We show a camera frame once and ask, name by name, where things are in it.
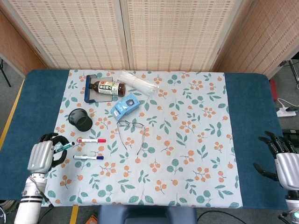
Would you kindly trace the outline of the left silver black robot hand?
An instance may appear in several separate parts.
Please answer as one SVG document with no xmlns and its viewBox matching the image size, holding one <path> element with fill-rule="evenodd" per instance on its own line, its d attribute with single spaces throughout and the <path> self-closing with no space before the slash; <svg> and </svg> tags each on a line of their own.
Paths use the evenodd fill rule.
<svg viewBox="0 0 299 224">
<path fill-rule="evenodd" d="M 61 143 L 62 146 L 70 143 L 64 136 L 58 133 L 44 134 L 38 143 L 36 143 L 30 154 L 27 170 L 33 173 L 47 174 L 52 168 L 62 164 L 67 156 L 67 150 L 64 149 L 59 159 L 54 160 L 56 154 L 54 146 Z"/>
</svg>

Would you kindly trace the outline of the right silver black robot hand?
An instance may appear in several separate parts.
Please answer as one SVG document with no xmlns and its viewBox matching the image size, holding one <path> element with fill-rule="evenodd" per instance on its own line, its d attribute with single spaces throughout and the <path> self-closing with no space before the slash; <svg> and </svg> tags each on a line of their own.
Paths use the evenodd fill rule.
<svg viewBox="0 0 299 224">
<path fill-rule="evenodd" d="M 268 137 L 259 137 L 264 142 L 275 162 L 276 173 L 268 172 L 260 167 L 257 163 L 253 163 L 255 170 L 274 181 L 280 182 L 280 185 L 289 191 L 299 189 L 299 153 L 296 151 L 293 143 L 285 137 L 276 136 L 274 133 L 265 131 Z"/>
</svg>

